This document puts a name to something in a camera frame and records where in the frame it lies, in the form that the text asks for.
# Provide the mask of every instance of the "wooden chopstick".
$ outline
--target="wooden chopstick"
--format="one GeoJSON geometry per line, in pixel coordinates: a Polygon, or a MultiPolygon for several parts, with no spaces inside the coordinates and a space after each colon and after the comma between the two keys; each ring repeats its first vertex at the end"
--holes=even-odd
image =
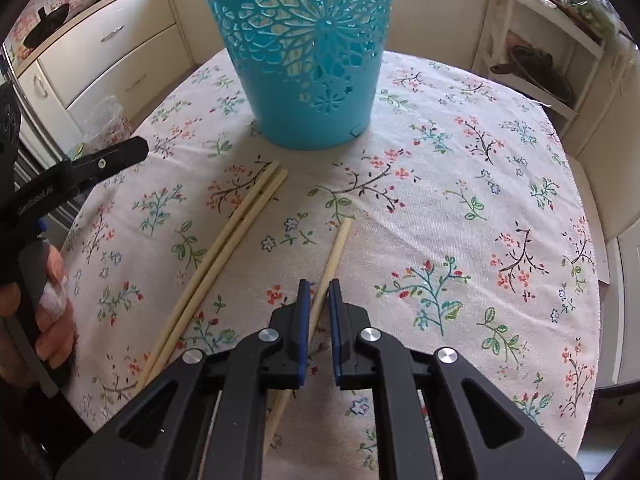
{"type": "MultiPolygon", "coordinates": [[[[318,325],[318,320],[322,314],[322,307],[324,306],[324,297],[329,289],[329,282],[335,277],[335,271],[338,269],[340,256],[344,250],[344,245],[347,241],[347,237],[349,236],[349,230],[351,229],[352,223],[353,220],[351,218],[345,218],[340,225],[338,235],[334,240],[334,246],[331,248],[331,252],[329,253],[329,259],[324,266],[322,278],[320,279],[318,291],[316,292],[313,305],[311,306],[311,313],[309,315],[309,343],[311,343],[314,332],[316,331],[316,325],[318,325]]],[[[266,428],[264,430],[264,445],[262,448],[263,455],[269,450],[269,446],[271,445],[273,437],[278,430],[280,420],[282,419],[282,415],[284,414],[284,410],[287,407],[290,397],[291,390],[280,390],[276,394],[271,414],[267,419],[266,428]]]]}
{"type": "Polygon", "coordinates": [[[187,287],[184,289],[182,295],[180,296],[178,303],[175,305],[173,311],[171,312],[169,319],[167,319],[166,323],[164,324],[164,328],[158,336],[156,344],[151,351],[148,360],[146,361],[144,369],[142,370],[142,375],[140,375],[140,378],[138,379],[135,393],[138,393],[150,382],[149,377],[151,375],[152,369],[154,368],[154,365],[156,364],[156,359],[162,352],[162,348],[164,348],[164,345],[169,339],[169,336],[171,335],[171,332],[173,331],[176,323],[178,323],[178,320],[180,319],[180,316],[182,315],[185,307],[187,307],[198,286],[200,285],[206,274],[209,272],[210,267],[220,253],[227,239],[236,228],[236,226],[240,223],[242,217],[251,207],[256,197],[267,185],[268,181],[276,172],[279,165],[280,163],[277,160],[274,160],[265,168],[260,178],[256,181],[255,185],[249,190],[249,192],[246,194],[246,196],[238,206],[238,209],[234,211],[234,213],[231,215],[231,218],[222,228],[222,231],[220,231],[220,234],[216,237],[216,240],[209,248],[209,251],[207,251],[207,254],[205,254],[202,263],[193,273],[193,276],[189,280],[187,287]]]}
{"type": "Polygon", "coordinates": [[[252,208],[249,209],[248,213],[238,225],[238,228],[233,232],[228,242],[220,251],[220,254],[215,259],[210,269],[207,271],[200,285],[198,285],[198,288],[193,293],[193,296],[189,300],[189,303],[182,312],[180,319],[172,329],[169,337],[164,344],[164,347],[162,348],[162,351],[158,354],[158,358],[156,359],[156,362],[149,375],[148,382],[153,381],[153,379],[155,379],[162,372],[162,370],[164,370],[164,367],[169,362],[169,357],[171,357],[171,354],[174,352],[176,343],[180,339],[182,333],[187,329],[189,323],[191,322],[191,318],[200,306],[200,303],[202,303],[202,301],[206,297],[213,283],[216,281],[216,278],[225,266],[226,261],[229,259],[246,232],[249,230],[249,227],[251,227],[260,212],[267,205],[273,194],[284,182],[284,179],[287,177],[287,173],[287,170],[280,170],[280,172],[274,177],[273,181],[271,181],[271,183],[266,187],[264,193],[258,198],[258,200],[256,200],[252,208]]]}

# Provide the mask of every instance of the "metal screw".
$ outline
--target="metal screw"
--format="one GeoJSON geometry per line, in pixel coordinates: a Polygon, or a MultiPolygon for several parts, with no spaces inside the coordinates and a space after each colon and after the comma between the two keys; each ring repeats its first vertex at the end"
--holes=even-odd
{"type": "Polygon", "coordinates": [[[258,333],[258,337],[260,338],[260,341],[271,343],[276,341],[276,339],[280,337],[280,332],[278,332],[274,328],[263,328],[258,333]]]}
{"type": "Polygon", "coordinates": [[[441,348],[438,350],[438,359],[443,363],[450,365],[458,360],[458,352],[453,348],[441,348]]]}
{"type": "Polygon", "coordinates": [[[380,330],[373,327],[363,328],[360,332],[360,337],[364,339],[364,341],[368,341],[370,343],[376,342],[378,339],[382,337],[380,330]]]}
{"type": "Polygon", "coordinates": [[[184,354],[182,354],[182,360],[188,365],[194,365],[202,361],[204,354],[202,350],[198,350],[197,348],[192,348],[191,350],[187,350],[184,354]]]}

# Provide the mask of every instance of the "frying pan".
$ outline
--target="frying pan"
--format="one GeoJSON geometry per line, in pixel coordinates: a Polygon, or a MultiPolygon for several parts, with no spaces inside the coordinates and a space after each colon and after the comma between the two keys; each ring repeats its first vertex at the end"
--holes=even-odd
{"type": "Polygon", "coordinates": [[[509,51],[509,63],[490,68],[494,74],[513,73],[543,89],[566,105],[574,102],[575,95],[566,78],[554,68],[551,54],[529,48],[514,46],[509,51]]]}
{"type": "Polygon", "coordinates": [[[40,23],[38,23],[33,30],[27,34],[27,37],[24,38],[22,44],[26,48],[36,48],[51,34],[62,27],[62,24],[65,23],[68,15],[69,4],[61,5],[57,9],[52,10],[49,14],[44,11],[44,7],[40,7],[38,10],[40,23]]]}

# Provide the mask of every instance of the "tablecloth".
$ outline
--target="tablecloth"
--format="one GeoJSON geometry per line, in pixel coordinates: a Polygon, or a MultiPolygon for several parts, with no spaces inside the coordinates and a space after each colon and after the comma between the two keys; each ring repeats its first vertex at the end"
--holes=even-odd
{"type": "MultiPolygon", "coordinates": [[[[409,348],[453,346],[577,452],[598,361],[597,277],[571,170],[538,104],[387,52],[368,130],[293,152],[261,136],[223,51],[137,134],[147,160],[93,190],[63,250],[78,327],[66,396],[92,430],[131,398],[206,249],[277,159],[288,179],[174,358],[232,348],[265,327],[300,278],[319,281],[338,226],[355,218],[338,270],[344,299],[409,348]]],[[[371,393],[335,388],[326,316],[271,447],[266,479],[377,478],[371,393]]]]}

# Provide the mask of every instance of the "drawer handle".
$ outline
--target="drawer handle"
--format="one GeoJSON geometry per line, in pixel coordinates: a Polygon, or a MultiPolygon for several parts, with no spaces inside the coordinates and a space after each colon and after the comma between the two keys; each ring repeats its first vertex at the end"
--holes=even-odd
{"type": "Polygon", "coordinates": [[[46,99],[47,97],[49,97],[49,92],[47,92],[47,89],[44,87],[44,83],[42,82],[42,79],[40,79],[40,77],[37,74],[33,76],[33,85],[35,86],[36,93],[38,94],[39,97],[42,97],[43,99],[46,99]]]}
{"type": "Polygon", "coordinates": [[[118,34],[122,29],[124,28],[124,25],[119,26],[118,28],[116,28],[115,30],[112,30],[109,34],[107,34],[104,38],[102,38],[100,40],[100,43],[104,43],[105,41],[110,40],[111,38],[113,38],[116,34],[118,34]]]}
{"type": "Polygon", "coordinates": [[[146,74],[143,74],[143,76],[138,79],[136,82],[133,83],[133,85],[131,85],[130,87],[125,89],[125,92],[128,92],[129,90],[133,90],[135,86],[139,85],[140,83],[142,83],[144,81],[146,77],[146,74]]]}

